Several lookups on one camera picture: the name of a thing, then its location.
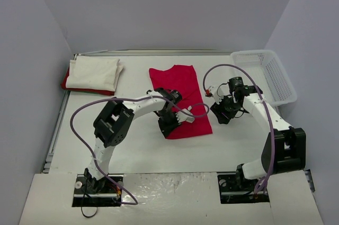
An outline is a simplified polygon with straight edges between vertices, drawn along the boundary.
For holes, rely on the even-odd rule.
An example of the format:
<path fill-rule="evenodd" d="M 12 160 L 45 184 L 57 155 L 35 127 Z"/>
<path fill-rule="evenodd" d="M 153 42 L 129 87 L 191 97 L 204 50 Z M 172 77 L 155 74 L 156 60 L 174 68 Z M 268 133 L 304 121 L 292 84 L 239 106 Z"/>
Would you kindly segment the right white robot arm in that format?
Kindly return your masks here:
<path fill-rule="evenodd" d="M 236 186 L 246 190 L 254 181 L 266 175 L 303 170 L 306 166 L 305 131 L 293 127 L 280 117 L 265 101 L 260 88 L 244 85 L 241 77 L 231 78 L 227 84 L 228 95 L 216 86 L 210 86 L 206 90 L 206 96 L 215 100 L 211 110 L 218 123 L 228 124 L 237 113 L 248 113 L 266 136 L 261 156 L 255 161 L 237 166 Z"/>

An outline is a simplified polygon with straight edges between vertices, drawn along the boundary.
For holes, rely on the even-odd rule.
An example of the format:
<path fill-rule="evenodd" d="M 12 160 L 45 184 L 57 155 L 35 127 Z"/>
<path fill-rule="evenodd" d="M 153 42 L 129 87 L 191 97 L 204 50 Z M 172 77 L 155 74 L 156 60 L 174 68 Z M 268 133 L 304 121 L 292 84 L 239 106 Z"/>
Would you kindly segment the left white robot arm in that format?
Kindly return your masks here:
<path fill-rule="evenodd" d="M 107 180 L 104 176 L 108 174 L 113 151 L 127 136 L 133 120 L 155 113 L 165 137 L 179 127 L 179 116 L 172 108 L 181 100 L 179 91 L 157 88 L 136 99 L 108 101 L 93 123 L 96 137 L 95 157 L 84 172 L 88 178 L 87 186 L 94 192 L 101 192 L 106 188 Z"/>

